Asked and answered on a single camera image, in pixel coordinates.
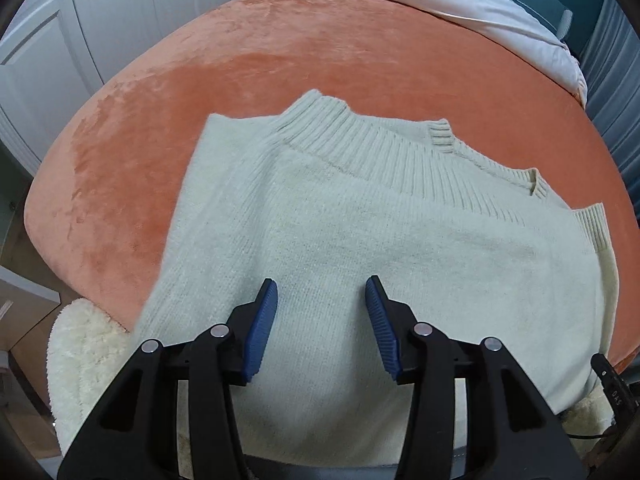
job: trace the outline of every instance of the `knit fabric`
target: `knit fabric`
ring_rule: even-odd
[[[244,452],[395,463],[412,388],[383,369],[372,274],[450,338],[500,338],[556,412],[592,389],[618,295],[602,204],[569,209],[537,170],[489,160],[445,120],[359,116],[317,91],[276,117],[209,118],[130,351],[194,338],[273,278],[262,368],[232,390]],[[460,388],[456,407],[459,446]]]

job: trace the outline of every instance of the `screw head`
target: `screw head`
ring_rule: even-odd
[[[416,323],[414,326],[414,332],[417,335],[431,335],[433,332],[433,326],[429,323]]]
[[[491,352],[497,352],[500,348],[502,348],[502,342],[495,337],[488,337],[484,340],[484,346],[487,349],[491,350]]]
[[[158,341],[156,341],[155,339],[147,339],[142,343],[142,346],[140,348],[145,354],[152,354],[153,352],[158,350],[159,346],[160,343],[158,343]]]
[[[209,333],[213,337],[224,337],[229,333],[229,327],[224,323],[220,323],[219,325],[214,325],[211,327]]]

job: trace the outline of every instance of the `white wardrobe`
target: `white wardrobe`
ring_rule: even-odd
[[[0,40],[0,142],[35,174],[100,86],[229,0],[25,0]]]

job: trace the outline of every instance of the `ribbed cuff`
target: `ribbed cuff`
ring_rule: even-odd
[[[574,210],[574,216],[596,252],[611,248],[609,226],[602,203]]]

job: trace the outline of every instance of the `cable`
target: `cable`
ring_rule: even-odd
[[[603,438],[605,436],[611,436],[613,434],[615,434],[615,431],[609,431],[609,433],[607,433],[606,431],[603,434],[600,435],[574,435],[573,433],[567,433],[566,436],[568,436],[569,438],[575,438],[577,440],[593,440],[596,438]]]

